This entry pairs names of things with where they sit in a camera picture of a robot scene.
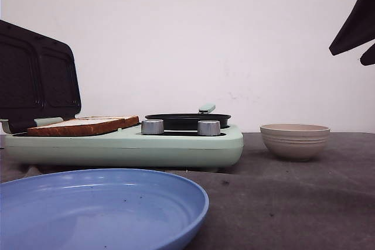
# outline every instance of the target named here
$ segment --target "toast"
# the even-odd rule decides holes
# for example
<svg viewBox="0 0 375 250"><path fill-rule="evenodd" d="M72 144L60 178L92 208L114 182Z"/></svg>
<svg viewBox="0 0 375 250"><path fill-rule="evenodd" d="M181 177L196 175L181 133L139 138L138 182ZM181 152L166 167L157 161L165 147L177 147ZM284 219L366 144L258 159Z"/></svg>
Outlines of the toast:
<svg viewBox="0 0 375 250"><path fill-rule="evenodd" d="M28 128L28 136L94 136L127 128L139 123L138 116L74 118L50 125Z"/></svg>

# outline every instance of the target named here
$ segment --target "gray cloth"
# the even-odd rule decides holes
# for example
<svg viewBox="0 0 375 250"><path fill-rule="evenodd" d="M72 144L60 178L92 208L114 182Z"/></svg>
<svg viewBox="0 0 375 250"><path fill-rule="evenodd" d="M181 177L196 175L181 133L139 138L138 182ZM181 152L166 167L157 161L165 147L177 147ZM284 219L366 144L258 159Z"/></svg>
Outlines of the gray cloth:
<svg viewBox="0 0 375 250"><path fill-rule="evenodd" d="M244 134L240 161L218 173L168 172L210 197L186 249L375 249L375 135L332 133L310 162L280 161L259 133ZM28 166L2 158L1 180L84 169Z"/></svg>

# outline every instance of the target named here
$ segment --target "ceramic bowl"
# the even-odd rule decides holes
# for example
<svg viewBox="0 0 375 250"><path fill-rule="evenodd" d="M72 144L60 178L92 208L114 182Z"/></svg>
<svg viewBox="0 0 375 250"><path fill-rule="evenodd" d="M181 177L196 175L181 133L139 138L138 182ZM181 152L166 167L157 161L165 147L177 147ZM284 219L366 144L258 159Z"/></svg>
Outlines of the ceramic bowl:
<svg viewBox="0 0 375 250"><path fill-rule="evenodd" d="M330 129L306 124L260 126L265 146L278 157L307 161L323 150Z"/></svg>

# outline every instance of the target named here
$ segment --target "silver knob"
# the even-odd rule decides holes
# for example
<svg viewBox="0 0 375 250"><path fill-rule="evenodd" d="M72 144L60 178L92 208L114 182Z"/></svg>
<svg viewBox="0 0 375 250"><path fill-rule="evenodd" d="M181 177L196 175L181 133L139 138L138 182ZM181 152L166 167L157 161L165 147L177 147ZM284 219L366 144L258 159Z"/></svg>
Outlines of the silver knob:
<svg viewBox="0 0 375 250"><path fill-rule="evenodd" d="M160 135L164 133L162 119L146 119L142 121L141 133L143 135Z"/></svg>
<svg viewBox="0 0 375 250"><path fill-rule="evenodd" d="M198 121L198 135L199 136L219 136L220 135L220 122L216 120Z"/></svg>

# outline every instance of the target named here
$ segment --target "blue plate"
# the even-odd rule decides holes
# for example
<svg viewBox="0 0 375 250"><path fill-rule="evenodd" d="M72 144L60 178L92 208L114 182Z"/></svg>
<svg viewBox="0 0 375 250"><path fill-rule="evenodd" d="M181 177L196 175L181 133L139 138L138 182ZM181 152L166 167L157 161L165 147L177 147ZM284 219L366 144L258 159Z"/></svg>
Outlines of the blue plate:
<svg viewBox="0 0 375 250"><path fill-rule="evenodd" d="M2 249L182 249L209 208L186 178L139 169L46 174L1 184Z"/></svg>

